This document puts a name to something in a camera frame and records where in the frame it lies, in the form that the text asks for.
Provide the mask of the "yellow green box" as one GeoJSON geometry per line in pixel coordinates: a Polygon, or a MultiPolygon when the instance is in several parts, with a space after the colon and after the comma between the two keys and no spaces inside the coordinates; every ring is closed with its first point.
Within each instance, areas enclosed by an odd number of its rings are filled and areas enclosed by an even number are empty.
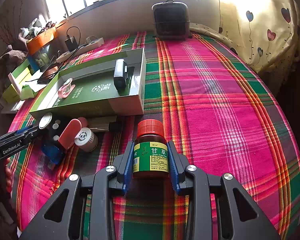
{"type": "Polygon", "coordinates": [[[13,77],[13,82],[10,83],[2,94],[7,103],[14,103],[20,100],[23,85],[32,77],[28,67],[16,68],[11,72],[11,76],[13,77]]]}

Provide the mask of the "brown fabric bag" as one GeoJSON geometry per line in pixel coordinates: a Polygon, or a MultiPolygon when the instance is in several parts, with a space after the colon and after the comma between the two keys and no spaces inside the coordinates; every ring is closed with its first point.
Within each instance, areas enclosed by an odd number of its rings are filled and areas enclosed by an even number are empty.
{"type": "Polygon", "coordinates": [[[12,73],[25,61],[26,57],[26,51],[15,50],[11,45],[8,45],[0,56],[0,80],[6,79],[9,73],[12,73]]]}

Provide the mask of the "black smartphone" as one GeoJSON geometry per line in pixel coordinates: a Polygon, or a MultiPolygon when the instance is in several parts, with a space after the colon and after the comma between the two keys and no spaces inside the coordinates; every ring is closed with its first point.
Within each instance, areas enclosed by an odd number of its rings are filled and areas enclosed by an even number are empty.
{"type": "Polygon", "coordinates": [[[47,85],[58,72],[59,67],[53,66],[47,68],[47,70],[42,74],[42,76],[37,80],[38,84],[47,85]]]}

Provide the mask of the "black rectangular remote device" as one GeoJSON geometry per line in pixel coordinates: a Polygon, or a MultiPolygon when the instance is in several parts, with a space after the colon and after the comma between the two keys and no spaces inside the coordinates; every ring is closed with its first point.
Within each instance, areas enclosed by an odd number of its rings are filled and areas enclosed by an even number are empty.
{"type": "Polygon", "coordinates": [[[117,59],[114,69],[114,86],[120,91],[127,87],[128,68],[124,59],[117,59]]]}

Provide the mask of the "green cardboard box tray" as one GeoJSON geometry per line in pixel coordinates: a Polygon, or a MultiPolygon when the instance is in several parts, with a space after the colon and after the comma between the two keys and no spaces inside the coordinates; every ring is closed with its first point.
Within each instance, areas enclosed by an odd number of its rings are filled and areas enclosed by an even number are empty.
{"type": "Polygon", "coordinates": [[[51,112],[71,118],[110,115],[143,115],[145,100],[146,57],[144,49],[133,49],[106,55],[60,71],[40,93],[30,114],[39,119],[51,112]],[[117,59],[128,68],[127,87],[114,86],[117,59]],[[59,88],[69,78],[76,85],[70,95],[61,99],[59,88]]]}

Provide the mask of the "white tube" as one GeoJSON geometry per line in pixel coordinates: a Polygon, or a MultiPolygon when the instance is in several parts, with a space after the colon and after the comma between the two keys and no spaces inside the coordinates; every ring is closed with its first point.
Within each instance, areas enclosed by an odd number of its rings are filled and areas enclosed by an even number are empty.
{"type": "Polygon", "coordinates": [[[11,82],[11,84],[13,85],[13,87],[15,88],[15,91],[18,95],[21,95],[21,91],[22,91],[22,86],[17,82],[17,80],[14,78],[12,73],[8,74],[8,78],[11,82]]]}

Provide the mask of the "plaid pink green blanket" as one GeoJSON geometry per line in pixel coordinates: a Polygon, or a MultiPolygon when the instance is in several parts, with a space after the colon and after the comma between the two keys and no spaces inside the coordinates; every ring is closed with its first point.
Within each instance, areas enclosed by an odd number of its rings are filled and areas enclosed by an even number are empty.
{"type": "MultiPolygon", "coordinates": [[[[145,114],[125,116],[115,133],[98,134],[94,152],[74,146],[60,166],[48,168],[39,140],[12,158],[12,198],[18,226],[31,219],[72,173],[94,174],[123,153],[142,119],[164,124],[178,153],[206,173],[232,173],[289,239],[300,223],[300,153],[290,125],[266,85],[234,52],[193,33],[186,41],[159,41],[146,32],[127,34],[72,59],[69,68],[101,56],[144,48],[145,114]]],[[[114,198],[117,239],[183,239],[188,197],[170,184],[131,185],[114,198]]]]}

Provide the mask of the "black grey portable heater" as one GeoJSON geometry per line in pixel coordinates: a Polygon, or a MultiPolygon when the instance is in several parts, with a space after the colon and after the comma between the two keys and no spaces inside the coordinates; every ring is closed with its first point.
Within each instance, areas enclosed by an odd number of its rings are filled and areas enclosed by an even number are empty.
{"type": "Polygon", "coordinates": [[[184,40],[190,36],[189,9],[183,2],[167,0],[152,5],[154,33],[162,40],[184,40]]]}

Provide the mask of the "blue USB voltage tester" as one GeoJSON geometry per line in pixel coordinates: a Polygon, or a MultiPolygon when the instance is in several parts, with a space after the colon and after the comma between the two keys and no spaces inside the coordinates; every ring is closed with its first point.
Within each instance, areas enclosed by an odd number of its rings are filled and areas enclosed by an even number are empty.
{"type": "Polygon", "coordinates": [[[41,145],[41,151],[47,156],[49,159],[48,168],[50,170],[54,170],[57,165],[59,165],[64,157],[63,152],[54,144],[49,142],[44,142],[41,145]]]}

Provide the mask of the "black charger plug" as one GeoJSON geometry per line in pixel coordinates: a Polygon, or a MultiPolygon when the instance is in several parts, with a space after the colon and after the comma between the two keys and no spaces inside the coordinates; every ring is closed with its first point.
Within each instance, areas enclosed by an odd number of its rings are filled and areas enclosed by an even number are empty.
{"type": "Polygon", "coordinates": [[[74,51],[78,48],[78,43],[74,36],[72,37],[68,36],[67,39],[65,40],[65,45],[69,52],[74,51]]]}

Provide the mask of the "heart pattern curtain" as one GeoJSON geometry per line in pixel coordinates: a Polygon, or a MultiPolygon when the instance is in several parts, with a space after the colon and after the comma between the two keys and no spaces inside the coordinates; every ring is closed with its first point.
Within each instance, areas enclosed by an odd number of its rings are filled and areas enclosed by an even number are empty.
{"type": "Polygon", "coordinates": [[[300,8],[294,0],[219,0],[218,31],[191,22],[190,29],[222,42],[273,94],[300,60],[300,8]]]}

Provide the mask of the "brown medicine bottle red cap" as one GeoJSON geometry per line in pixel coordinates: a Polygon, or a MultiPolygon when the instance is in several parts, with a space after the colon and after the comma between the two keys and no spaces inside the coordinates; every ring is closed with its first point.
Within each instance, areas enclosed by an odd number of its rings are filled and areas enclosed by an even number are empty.
{"type": "Polygon", "coordinates": [[[138,123],[133,148],[133,177],[161,179],[168,177],[168,149],[162,122],[145,119],[138,123]]]}

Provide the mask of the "pink nail clipper case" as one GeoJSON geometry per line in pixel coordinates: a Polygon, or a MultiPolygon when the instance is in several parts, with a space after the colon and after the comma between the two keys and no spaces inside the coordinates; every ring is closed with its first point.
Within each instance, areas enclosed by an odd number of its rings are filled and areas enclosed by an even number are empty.
{"type": "Polygon", "coordinates": [[[61,99],[67,98],[70,93],[74,90],[75,86],[73,83],[73,78],[69,78],[63,83],[63,85],[58,90],[58,97],[61,99]]]}

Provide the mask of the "white power strip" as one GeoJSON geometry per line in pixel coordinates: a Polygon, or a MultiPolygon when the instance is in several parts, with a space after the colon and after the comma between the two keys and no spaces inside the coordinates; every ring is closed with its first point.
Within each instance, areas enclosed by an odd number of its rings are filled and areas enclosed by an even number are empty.
{"type": "Polygon", "coordinates": [[[75,49],[73,51],[67,51],[67,52],[61,54],[56,59],[56,62],[57,63],[64,62],[64,61],[70,59],[71,56],[75,56],[75,55],[86,53],[87,51],[99,48],[103,44],[104,44],[104,39],[103,38],[99,38],[97,40],[93,40],[90,43],[86,43],[86,44],[83,44],[83,45],[79,46],[78,49],[75,49]]]}

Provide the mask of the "orange plastic tray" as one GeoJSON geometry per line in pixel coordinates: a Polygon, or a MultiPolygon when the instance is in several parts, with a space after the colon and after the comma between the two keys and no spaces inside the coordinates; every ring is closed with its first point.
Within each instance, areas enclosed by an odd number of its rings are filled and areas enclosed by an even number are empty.
{"type": "Polygon", "coordinates": [[[29,55],[35,54],[37,51],[39,51],[43,46],[48,44],[50,41],[52,41],[54,38],[58,36],[57,30],[55,27],[47,29],[43,33],[39,34],[35,38],[29,40],[27,42],[27,49],[29,52],[29,55]]]}

